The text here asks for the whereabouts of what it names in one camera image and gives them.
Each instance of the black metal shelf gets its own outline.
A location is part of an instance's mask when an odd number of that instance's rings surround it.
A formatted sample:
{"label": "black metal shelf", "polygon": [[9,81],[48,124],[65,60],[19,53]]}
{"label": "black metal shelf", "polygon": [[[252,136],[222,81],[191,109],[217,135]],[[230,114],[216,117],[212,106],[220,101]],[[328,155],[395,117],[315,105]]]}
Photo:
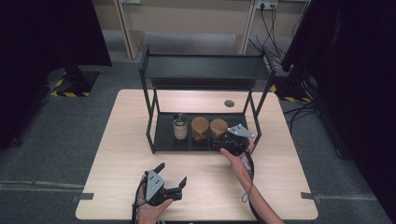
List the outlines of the black metal shelf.
{"label": "black metal shelf", "polygon": [[[163,113],[160,110],[157,90],[222,90],[248,91],[243,111],[231,114],[190,113],[189,120],[198,116],[212,119],[224,119],[229,127],[242,124],[247,127],[245,113],[250,105],[256,125],[257,135],[255,144],[262,136],[258,116],[262,104],[269,91],[276,73],[275,67],[264,49],[261,55],[190,55],[190,54],[153,54],[149,46],[145,46],[140,63],[139,73],[148,107],[148,129],[146,136],[152,153],[156,151],[212,151],[209,139],[197,144],[191,140],[191,127],[185,140],[177,140],[173,136],[172,116],[174,113]],[[268,71],[265,60],[269,63]],[[267,79],[262,98],[257,107],[253,103],[252,90],[258,79]],[[148,86],[153,90],[153,97],[149,99]],[[157,110],[157,128],[155,141],[150,136],[154,110]]]}

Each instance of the wooden cup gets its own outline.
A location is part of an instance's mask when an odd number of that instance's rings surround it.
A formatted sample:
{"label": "wooden cup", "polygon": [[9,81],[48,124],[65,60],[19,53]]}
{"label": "wooden cup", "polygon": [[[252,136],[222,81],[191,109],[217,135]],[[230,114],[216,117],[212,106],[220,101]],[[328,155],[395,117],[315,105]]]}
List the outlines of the wooden cup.
{"label": "wooden cup", "polygon": [[197,117],[191,122],[192,140],[201,141],[207,138],[209,121],[204,117]]}
{"label": "wooden cup", "polygon": [[214,119],[210,122],[210,131],[212,138],[219,140],[227,131],[228,124],[224,119]]}

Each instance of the black platform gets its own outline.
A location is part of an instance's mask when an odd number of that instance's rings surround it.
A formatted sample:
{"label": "black platform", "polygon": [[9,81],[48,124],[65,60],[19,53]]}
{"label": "black platform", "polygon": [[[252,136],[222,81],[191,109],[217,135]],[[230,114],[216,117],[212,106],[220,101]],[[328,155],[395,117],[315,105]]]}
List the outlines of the black platform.
{"label": "black platform", "polygon": [[145,78],[157,90],[249,90],[270,77],[258,56],[150,54],[145,66]]}
{"label": "black platform", "polygon": [[197,117],[204,117],[210,121],[213,119],[224,119],[228,127],[242,124],[247,127],[245,115],[240,114],[210,114],[210,113],[188,113],[188,135],[183,140],[178,140],[173,132],[173,113],[161,113],[157,118],[157,129],[155,133],[154,147],[157,151],[216,151],[212,148],[213,139],[210,133],[201,141],[194,141],[191,137],[191,122]]}

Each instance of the human hand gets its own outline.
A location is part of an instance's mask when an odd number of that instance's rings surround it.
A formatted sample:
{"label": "human hand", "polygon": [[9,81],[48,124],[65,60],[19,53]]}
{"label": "human hand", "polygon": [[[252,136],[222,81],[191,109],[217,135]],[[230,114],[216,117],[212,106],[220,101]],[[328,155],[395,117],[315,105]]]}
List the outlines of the human hand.
{"label": "human hand", "polygon": [[[248,145],[247,149],[248,149],[249,153],[251,154],[254,149],[254,143],[251,138],[249,138],[248,141],[249,141],[249,145]],[[243,153],[239,157],[234,156],[225,148],[221,148],[220,153],[223,154],[230,162],[230,165],[233,168],[233,172],[234,172],[236,178],[238,179],[239,183],[241,184],[242,188],[245,191],[248,191],[251,187],[251,177],[250,177],[250,174],[248,173],[247,168],[242,163],[242,160],[247,161],[246,154]]]}
{"label": "human hand", "polygon": [[[144,200],[144,190],[145,190],[145,185],[140,188],[139,193],[138,193],[138,198]],[[137,208],[137,223],[138,224],[155,224],[158,221],[158,218],[160,215],[165,211],[167,207],[173,202],[172,199],[168,199],[165,202],[161,203],[160,205],[157,206],[151,206],[147,203],[144,203],[140,205]]]}

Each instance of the cork lid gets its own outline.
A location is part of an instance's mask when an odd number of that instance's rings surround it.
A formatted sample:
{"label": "cork lid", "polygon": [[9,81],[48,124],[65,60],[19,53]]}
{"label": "cork lid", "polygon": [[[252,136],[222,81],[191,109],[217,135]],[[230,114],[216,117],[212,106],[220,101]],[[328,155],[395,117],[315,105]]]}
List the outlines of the cork lid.
{"label": "cork lid", "polygon": [[191,127],[198,133],[203,133],[209,128],[209,121],[204,117],[197,117],[192,120]]}

